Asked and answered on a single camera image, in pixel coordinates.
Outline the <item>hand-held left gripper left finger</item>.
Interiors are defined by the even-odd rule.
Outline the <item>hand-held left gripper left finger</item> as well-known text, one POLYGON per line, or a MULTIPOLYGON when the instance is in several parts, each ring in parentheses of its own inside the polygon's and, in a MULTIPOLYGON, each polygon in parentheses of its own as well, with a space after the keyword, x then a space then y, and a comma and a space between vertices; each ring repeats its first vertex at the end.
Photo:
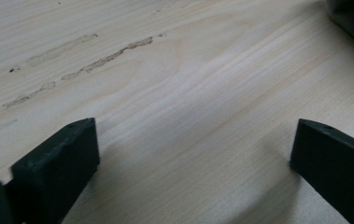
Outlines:
POLYGON ((17 220, 60 224, 100 163, 95 119, 64 126, 11 166, 17 220))

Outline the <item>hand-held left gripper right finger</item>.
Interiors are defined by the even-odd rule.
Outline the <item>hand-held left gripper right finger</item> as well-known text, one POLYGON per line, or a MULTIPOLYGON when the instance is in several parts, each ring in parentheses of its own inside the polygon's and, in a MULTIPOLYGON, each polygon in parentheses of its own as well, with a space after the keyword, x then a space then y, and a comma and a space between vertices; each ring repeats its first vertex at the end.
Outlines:
POLYGON ((354 224, 354 138, 300 119, 290 167, 350 224, 354 224))

